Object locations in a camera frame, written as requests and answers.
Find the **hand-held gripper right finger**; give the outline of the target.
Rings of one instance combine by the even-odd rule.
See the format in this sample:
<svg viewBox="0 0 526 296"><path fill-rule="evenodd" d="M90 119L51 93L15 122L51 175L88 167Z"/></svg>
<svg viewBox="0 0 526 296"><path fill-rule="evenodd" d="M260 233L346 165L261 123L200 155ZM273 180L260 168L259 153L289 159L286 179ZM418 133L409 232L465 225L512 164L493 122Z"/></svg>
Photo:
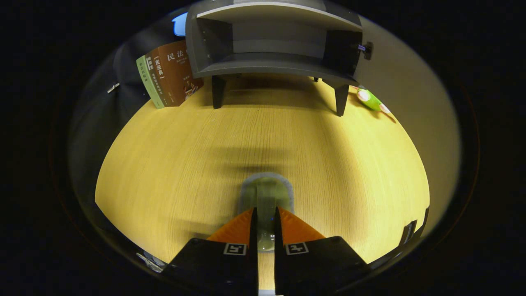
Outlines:
<svg viewBox="0 0 526 296"><path fill-rule="evenodd" d="M275 211L275 289L283 296L338 296L371 272L340 236L325 237L282 207Z"/></svg>

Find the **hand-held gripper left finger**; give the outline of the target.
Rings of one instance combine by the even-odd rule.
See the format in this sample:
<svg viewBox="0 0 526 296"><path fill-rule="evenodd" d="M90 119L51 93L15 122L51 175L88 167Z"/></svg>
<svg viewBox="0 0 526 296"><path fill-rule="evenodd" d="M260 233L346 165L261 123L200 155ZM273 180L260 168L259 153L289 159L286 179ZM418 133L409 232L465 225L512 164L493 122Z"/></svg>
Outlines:
<svg viewBox="0 0 526 296"><path fill-rule="evenodd" d="M164 268L177 296L258 295L257 209L237 215L207 239L192 238Z"/></svg>

